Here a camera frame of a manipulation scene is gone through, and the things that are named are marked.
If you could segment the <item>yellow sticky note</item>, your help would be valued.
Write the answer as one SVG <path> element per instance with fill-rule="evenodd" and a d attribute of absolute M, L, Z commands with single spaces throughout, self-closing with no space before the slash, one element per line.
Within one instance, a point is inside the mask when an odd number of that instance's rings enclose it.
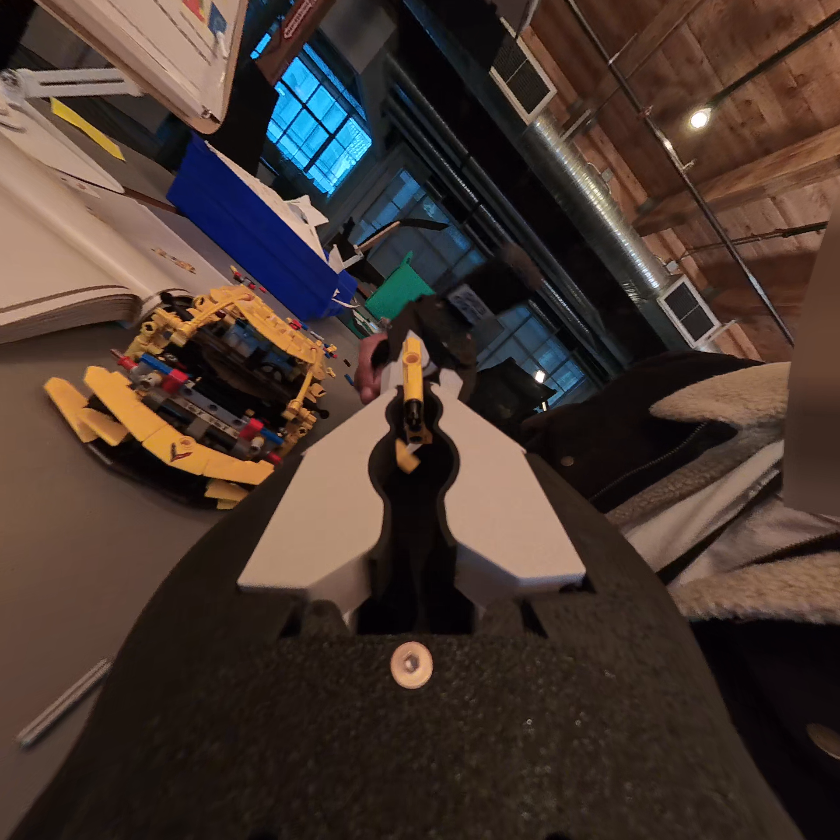
<path fill-rule="evenodd" d="M 81 117 L 78 112 L 69 108 L 63 101 L 57 98 L 49 98 L 49 106 L 51 113 L 58 119 L 84 133 L 93 143 L 113 158 L 125 162 L 125 156 L 117 143 L 104 132 L 97 129 L 92 123 Z"/>

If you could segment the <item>white instruction booklet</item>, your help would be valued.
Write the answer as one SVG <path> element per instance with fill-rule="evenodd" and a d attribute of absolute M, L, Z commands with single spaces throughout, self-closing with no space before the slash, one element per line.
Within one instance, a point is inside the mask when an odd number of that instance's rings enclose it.
<path fill-rule="evenodd" d="M 105 322 L 134 326 L 165 293 L 229 284 L 131 197 L 56 171 L 2 133 L 1 343 Z"/>

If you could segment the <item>wooden board with instruction sheet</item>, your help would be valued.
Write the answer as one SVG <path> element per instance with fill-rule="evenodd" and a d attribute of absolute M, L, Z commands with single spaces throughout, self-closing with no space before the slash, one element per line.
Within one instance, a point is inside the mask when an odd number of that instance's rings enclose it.
<path fill-rule="evenodd" d="M 226 118 L 247 1 L 39 1 L 193 130 Z"/>

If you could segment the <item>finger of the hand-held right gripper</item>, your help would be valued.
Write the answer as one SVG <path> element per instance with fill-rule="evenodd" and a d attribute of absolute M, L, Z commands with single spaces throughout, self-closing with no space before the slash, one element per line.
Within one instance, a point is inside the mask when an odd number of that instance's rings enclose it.
<path fill-rule="evenodd" d="M 459 394 L 459 373 L 451 366 L 436 362 L 426 346 L 421 347 L 421 362 L 425 384 L 438 385 L 444 391 Z"/>
<path fill-rule="evenodd" d="M 403 356 L 405 352 L 405 341 L 400 342 L 396 348 L 396 356 L 393 361 L 382 370 L 380 403 L 387 408 L 397 397 L 397 391 L 403 387 Z"/>

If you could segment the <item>scattered small coloured bricks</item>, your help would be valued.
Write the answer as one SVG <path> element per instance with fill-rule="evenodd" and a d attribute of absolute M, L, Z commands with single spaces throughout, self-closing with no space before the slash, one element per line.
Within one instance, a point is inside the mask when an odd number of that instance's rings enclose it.
<path fill-rule="evenodd" d="M 333 343 L 298 318 L 279 315 L 260 296 L 266 289 L 252 278 L 234 266 L 230 273 L 234 284 L 246 289 L 248 295 L 228 308 L 235 322 L 224 334 L 224 341 L 250 369 L 289 383 L 308 374 L 315 382 L 335 376 L 329 366 L 339 356 Z"/>

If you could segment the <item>crumpled white paper wrappers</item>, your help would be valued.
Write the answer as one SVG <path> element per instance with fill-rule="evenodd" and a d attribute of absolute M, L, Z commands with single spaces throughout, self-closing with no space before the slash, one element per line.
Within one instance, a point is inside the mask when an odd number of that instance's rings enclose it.
<path fill-rule="evenodd" d="M 295 278 L 297 284 L 314 296 L 311 307 L 316 312 L 311 317 L 330 317 L 334 309 L 358 311 L 361 305 L 354 301 L 358 282 L 348 275 L 346 268 L 361 256 L 344 260 L 337 246 L 330 251 L 324 249 L 317 228 L 328 220 L 310 197 L 285 200 L 209 142 L 204 141 L 203 146 L 232 173 L 237 187 L 244 189 L 245 219 L 259 242 L 268 247 L 269 254 L 280 259 L 280 278 L 287 286 Z"/>

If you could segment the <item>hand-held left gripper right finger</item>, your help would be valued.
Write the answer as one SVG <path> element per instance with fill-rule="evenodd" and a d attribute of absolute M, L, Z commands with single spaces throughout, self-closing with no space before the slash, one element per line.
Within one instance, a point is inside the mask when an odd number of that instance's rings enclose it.
<path fill-rule="evenodd" d="M 445 593 L 466 601 L 473 627 L 497 604 L 556 595 L 585 581 L 585 565 L 518 444 L 461 402 L 456 384 L 431 384 L 433 436 L 452 464 L 423 513 L 444 550 Z"/>

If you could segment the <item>white air vent grille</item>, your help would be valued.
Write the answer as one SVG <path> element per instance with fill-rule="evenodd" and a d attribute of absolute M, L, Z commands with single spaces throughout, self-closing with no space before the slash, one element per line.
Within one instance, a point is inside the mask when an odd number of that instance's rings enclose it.
<path fill-rule="evenodd" d="M 692 349 L 704 345 L 721 329 L 718 317 L 684 275 L 658 294 L 657 303 Z"/>
<path fill-rule="evenodd" d="M 490 76 L 519 118 L 530 125 L 557 95 L 557 88 L 519 37 L 505 35 Z"/>

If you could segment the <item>yellow toy brick car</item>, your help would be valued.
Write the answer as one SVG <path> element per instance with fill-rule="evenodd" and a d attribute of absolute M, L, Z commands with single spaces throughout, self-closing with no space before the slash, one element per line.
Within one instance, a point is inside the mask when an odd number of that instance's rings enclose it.
<path fill-rule="evenodd" d="M 114 370 L 90 365 L 88 394 L 44 385 L 80 442 L 107 467 L 177 501 L 232 510 L 272 476 L 329 411 L 337 348 L 282 318 L 255 286 L 191 302 L 168 293 Z"/>

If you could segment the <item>large paned window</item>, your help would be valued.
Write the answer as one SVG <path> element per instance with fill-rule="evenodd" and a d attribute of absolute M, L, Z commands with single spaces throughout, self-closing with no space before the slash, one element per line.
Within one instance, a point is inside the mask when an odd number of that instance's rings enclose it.
<path fill-rule="evenodd" d="M 361 101 L 308 46 L 275 92 L 268 141 L 318 193 L 331 197 L 373 148 Z"/>

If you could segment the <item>silver ventilation duct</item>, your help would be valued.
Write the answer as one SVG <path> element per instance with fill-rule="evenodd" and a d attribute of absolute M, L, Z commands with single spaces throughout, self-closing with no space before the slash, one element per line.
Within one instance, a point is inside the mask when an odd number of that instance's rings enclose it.
<path fill-rule="evenodd" d="M 636 304 L 654 301 L 667 272 L 627 221 L 600 174 L 571 140 L 550 108 L 519 138 L 521 155 L 584 241 Z"/>

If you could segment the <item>person's right hand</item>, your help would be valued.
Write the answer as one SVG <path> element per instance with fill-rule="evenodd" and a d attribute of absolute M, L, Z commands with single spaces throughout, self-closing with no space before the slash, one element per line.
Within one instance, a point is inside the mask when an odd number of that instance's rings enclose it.
<path fill-rule="evenodd" d="M 363 406 L 380 395 L 383 374 L 392 362 L 392 346 L 387 332 L 375 333 L 360 342 L 353 387 Z"/>

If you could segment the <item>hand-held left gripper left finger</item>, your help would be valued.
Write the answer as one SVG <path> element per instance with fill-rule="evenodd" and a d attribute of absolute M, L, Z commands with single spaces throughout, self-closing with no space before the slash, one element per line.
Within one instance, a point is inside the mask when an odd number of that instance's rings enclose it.
<path fill-rule="evenodd" d="M 309 447 L 238 577 L 242 592 L 296 595 L 334 604 L 349 623 L 370 597 L 368 558 L 385 504 L 370 461 L 392 431 L 392 388 Z"/>

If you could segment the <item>blue plastic bin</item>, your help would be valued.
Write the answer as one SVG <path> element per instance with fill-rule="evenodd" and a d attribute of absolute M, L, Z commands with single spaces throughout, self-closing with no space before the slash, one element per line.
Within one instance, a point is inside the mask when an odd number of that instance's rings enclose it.
<path fill-rule="evenodd" d="M 166 197 L 300 320 L 350 308 L 356 280 L 329 263 L 308 196 L 282 200 L 194 133 Z"/>

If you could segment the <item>long grey axle rod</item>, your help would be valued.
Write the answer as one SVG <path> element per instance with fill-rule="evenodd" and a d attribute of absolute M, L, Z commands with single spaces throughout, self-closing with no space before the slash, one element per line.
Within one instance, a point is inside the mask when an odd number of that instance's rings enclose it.
<path fill-rule="evenodd" d="M 100 687 L 101 683 L 108 677 L 111 668 L 112 661 L 109 658 L 99 660 L 18 733 L 15 739 L 17 746 L 23 751 L 33 748 L 68 713 Z"/>

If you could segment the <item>white shirt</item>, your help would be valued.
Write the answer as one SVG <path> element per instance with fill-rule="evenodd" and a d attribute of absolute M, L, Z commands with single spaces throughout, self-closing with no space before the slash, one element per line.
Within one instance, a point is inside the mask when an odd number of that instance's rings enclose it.
<path fill-rule="evenodd" d="M 763 447 L 709 487 L 622 533 L 655 572 L 687 585 L 760 562 L 838 550 L 838 518 L 788 507 L 784 444 Z"/>

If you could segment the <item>yellow connector brick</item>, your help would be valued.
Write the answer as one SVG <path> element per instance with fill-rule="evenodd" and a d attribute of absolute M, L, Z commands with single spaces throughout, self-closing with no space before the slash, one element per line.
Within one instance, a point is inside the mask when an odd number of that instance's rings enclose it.
<path fill-rule="evenodd" d="M 402 416 L 406 443 L 419 448 L 431 441 L 425 424 L 423 342 L 412 332 L 402 347 Z"/>

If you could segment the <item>person's right forearm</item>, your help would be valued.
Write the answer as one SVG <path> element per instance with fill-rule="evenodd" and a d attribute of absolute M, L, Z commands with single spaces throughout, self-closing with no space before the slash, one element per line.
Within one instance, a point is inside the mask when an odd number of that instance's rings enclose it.
<path fill-rule="evenodd" d="M 652 413 L 682 389 L 761 366 L 724 353 L 671 351 L 641 361 L 582 402 L 546 413 L 505 416 L 503 391 L 469 406 L 489 409 L 490 422 L 538 455 L 598 511 L 607 513 L 736 435 L 729 421 L 690 409 L 689 419 Z"/>

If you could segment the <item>grey desk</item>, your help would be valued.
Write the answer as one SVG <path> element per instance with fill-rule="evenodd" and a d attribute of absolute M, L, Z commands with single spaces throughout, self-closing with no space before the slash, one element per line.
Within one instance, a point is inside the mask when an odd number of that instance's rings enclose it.
<path fill-rule="evenodd" d="M 95 689 L 36 745 L 16 738 L 99 661 L 113 659 L 157 586 L 223 515 L 174 505 L 96 462 L 50 404 L 51 376 L 111 367 L 116 322 L 2 345 L 1 832 L 46 788 Z"/>

